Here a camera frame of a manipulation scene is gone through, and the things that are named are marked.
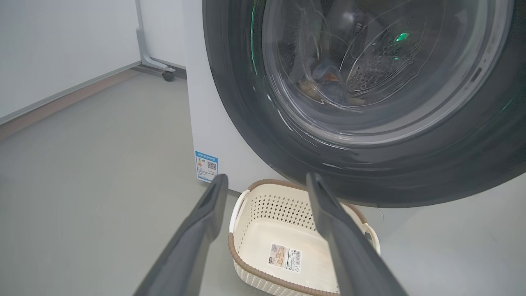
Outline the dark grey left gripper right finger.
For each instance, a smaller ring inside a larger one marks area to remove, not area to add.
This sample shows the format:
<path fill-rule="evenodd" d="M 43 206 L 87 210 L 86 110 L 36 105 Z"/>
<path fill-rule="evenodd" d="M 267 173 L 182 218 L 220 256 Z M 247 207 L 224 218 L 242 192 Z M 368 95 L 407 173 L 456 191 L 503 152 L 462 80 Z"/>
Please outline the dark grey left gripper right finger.
<path fill-rule="evenodd" d="M 327 241 L 342 296 L 406 296 L 383 259 L 318 173 L 306 185 L 318 233 Z"/>

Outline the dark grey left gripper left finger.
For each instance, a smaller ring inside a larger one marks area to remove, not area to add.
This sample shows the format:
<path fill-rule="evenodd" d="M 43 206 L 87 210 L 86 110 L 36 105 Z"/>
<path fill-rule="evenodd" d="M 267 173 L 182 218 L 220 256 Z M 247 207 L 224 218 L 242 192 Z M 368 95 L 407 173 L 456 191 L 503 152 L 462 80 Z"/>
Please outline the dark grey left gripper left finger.
<path fill-rule="evenodd" d="M 219 174 L 160 253 L 135 296 L 200 294 L 209 246 L 220 234 L 227 195 L 228 177 Z"/>

